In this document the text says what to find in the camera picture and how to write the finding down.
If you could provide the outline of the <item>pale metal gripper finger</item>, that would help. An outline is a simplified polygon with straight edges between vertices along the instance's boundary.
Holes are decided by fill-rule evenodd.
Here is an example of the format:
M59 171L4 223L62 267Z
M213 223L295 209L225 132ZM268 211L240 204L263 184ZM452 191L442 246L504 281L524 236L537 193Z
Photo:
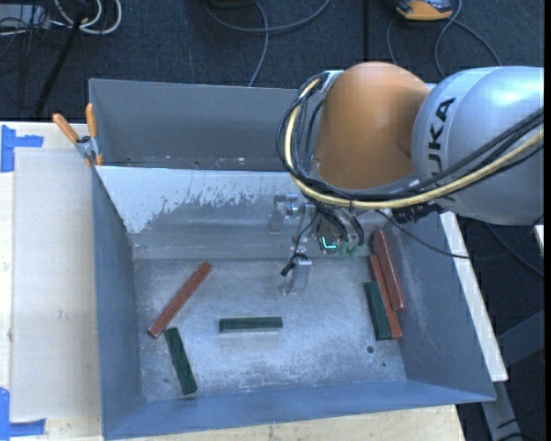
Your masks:
M298 194L276 195L268 219L268 231L281 232L292 220L299 219L304 213Z
M283 295L293 295L302 292L309 281L312 260L309 258L293 258L281 272L282 282L279 291Z

